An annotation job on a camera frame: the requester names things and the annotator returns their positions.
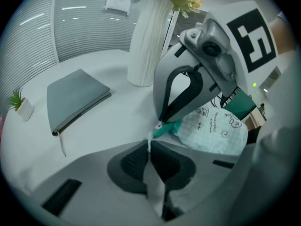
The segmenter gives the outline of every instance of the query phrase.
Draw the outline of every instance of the gray notebook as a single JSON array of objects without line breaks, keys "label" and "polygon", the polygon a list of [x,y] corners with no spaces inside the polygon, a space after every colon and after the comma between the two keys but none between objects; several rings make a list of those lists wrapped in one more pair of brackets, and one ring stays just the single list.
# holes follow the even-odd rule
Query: gray notebook
[{"label": "gray notebook", "polygon": [[47,111],[51,132],[61,133],[92,107],[111,96],[110,88],[79,69],[47,88]]}]

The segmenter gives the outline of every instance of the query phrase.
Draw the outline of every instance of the white vase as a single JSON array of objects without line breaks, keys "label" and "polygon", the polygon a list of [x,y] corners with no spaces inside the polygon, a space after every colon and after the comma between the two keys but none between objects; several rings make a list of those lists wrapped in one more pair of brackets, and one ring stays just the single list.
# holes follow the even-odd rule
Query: white vase
[{"label": "white vase", "polygon": [[29,100],[25,99],[17,110],[17,113],[23,117],[24,120],[28,121],[33,113],[33,110],[34,107],[30,104]]},{"label": "white vase", "polygon": [[141,0],[140,16],[135,27],[127,69],[127,80],[141,87],[154,83],[154,73],[160,60],[165,25],[173,8],[170,0]]}]

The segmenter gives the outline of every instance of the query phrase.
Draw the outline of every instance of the white table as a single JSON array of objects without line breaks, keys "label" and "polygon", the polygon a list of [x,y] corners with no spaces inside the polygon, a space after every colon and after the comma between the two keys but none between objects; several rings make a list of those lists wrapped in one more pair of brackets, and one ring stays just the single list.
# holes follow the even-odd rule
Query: white table
[{"label": "white table", "polygon": [[[12,185],[29,194],[49,176],[83,155],[147,138],[158,123],[152,86],[141,88],[130,84],[127,61],[128,53],[121,50],[85,54],[49,68],[23,86],[23,96],[35,110],[29,121],[23,121],[13,110],[8,112],[0,147],[2,171]],[[50,83],[79,68],[109,86],[112,96],[62,133],[65,157],[59,138],[50,131],[46,92]],[[182,74],[175,81],[172,98],[189,85],[189,78]],[[181,145],[169,134],[160,140]]]}]

